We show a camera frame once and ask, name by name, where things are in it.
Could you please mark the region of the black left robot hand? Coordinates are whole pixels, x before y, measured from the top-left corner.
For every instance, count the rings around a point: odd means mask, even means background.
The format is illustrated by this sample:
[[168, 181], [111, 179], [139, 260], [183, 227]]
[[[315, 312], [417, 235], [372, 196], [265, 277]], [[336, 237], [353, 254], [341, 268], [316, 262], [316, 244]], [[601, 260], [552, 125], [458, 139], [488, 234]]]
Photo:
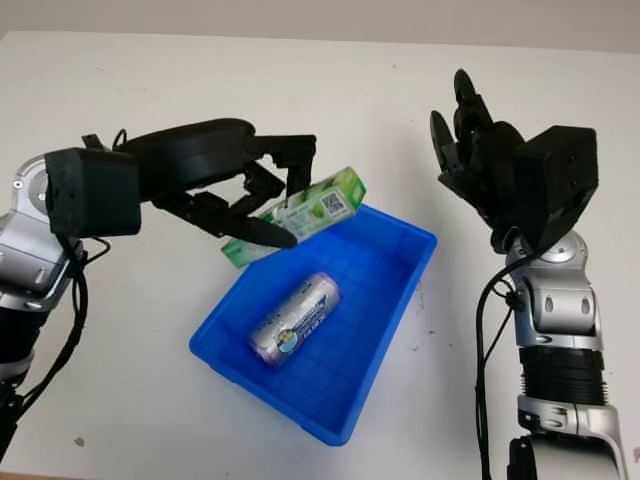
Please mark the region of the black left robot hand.
[[215, 119], [114, 143], [139, 167], [141, 199], [215, 236], [292, 248], [294, 234], [252, 213], [310, 186], [314, 135], [256, 134], [242, 119]]

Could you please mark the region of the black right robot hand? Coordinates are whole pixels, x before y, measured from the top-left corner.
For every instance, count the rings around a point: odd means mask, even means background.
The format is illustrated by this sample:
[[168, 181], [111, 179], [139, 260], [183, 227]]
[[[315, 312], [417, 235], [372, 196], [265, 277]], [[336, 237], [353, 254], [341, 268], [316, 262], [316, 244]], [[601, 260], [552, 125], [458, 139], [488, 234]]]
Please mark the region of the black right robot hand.
[[505, 254], [519, 234], [511, 154], [524, 144], [518, 130], [495, 121], [463, 69], [454, 75], [453, 125], [430, 113], [430, 134], [441, 173], [438, 180], [470, 204], [491, 229], [490, 244]]

